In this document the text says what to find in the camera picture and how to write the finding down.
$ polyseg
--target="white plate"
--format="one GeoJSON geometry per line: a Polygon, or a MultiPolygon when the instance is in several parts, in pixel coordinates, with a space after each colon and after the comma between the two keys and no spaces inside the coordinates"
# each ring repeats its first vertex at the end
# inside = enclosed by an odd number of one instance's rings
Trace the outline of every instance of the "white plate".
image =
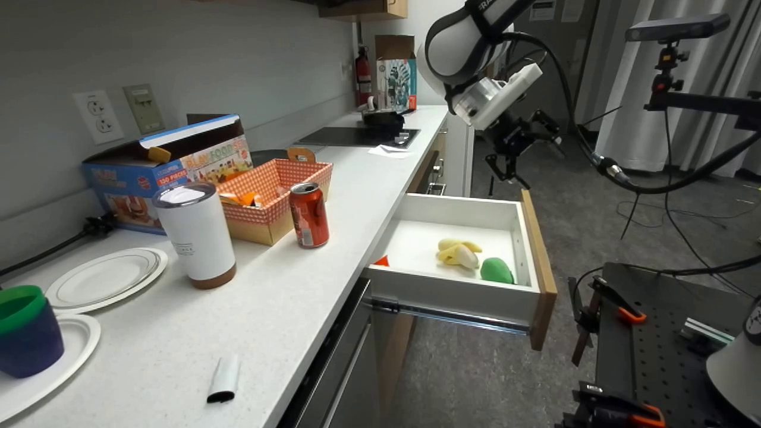
{"type": "Polygon", "coordinates": [[[65,355],[52,366],[32,377],[0,374],[0,426],[65,386],[98,347],[101,324],[92,316],[57,314],[57,324],[65,337],[65,355]]]}
{"type": "Polygon", "coordinates": [[[167,268],[167,251],[134,248],[91,259],[47,288],[54,309],[98,311],[155,282],[167,268]]]}

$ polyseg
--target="soda can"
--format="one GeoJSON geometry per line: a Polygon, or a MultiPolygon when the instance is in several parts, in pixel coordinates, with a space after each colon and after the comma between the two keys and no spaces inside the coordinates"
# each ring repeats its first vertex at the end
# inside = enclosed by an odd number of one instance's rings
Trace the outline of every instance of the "soda can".
{"type": "Polygon", "coordinates": [[[329,243],[329,215],[319,182],[297,182],[290,188],[290,215],[299,248],[322,248],[329,243]]]}

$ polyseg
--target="white countertop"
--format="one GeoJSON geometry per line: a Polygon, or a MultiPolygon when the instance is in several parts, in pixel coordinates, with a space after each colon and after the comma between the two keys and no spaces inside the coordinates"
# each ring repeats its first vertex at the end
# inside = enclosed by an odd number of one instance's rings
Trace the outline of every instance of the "white countertop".
{"type": "Polygon", "coordinates": [[[153,244],[172,257],[155,286],[96,314],[102,339],[92,358],[14,426],[277,426],[445,116],[437,104],[407,114],[404,127],[419,136],[398,154],[322,148],[319,161],[334,165],[329,244],[302,250],[294,232],[273,248],[240,240],[239,274],[223,288],[196,289],[165,236],[130,231],[23,275],[46,288],[72,266],[124,248],[153,244]],[[242,362],[239,398],[206,404],[215,366],[226,355],[242,362]]]}

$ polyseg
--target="green cup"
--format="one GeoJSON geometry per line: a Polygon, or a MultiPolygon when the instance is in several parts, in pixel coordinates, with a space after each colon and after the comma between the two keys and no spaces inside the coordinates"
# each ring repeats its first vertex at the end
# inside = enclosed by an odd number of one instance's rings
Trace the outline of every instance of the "green cup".
{"type": "Polygon", "coordinates": [[[0,289],[0,370],[28,377],[65,355],[63,328],[36,286],[0,289]]]}

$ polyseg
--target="white drawer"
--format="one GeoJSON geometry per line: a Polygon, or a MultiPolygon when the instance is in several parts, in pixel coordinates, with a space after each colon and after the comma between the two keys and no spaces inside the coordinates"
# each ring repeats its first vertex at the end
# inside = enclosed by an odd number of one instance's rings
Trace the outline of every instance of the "white drawer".
{"type": "Polygon", "coordinates": [[[523,203],[404,196],[368,266],[368,301],[388,311],[437,316],[481,328],[528,330],[539,350],[552,316],[556,286],[531,192],[523,203]],[[486,257],[503,257],[516,282],[481,281],[479,270],[443,266],[441,237],[473,240],[486,257]]]}

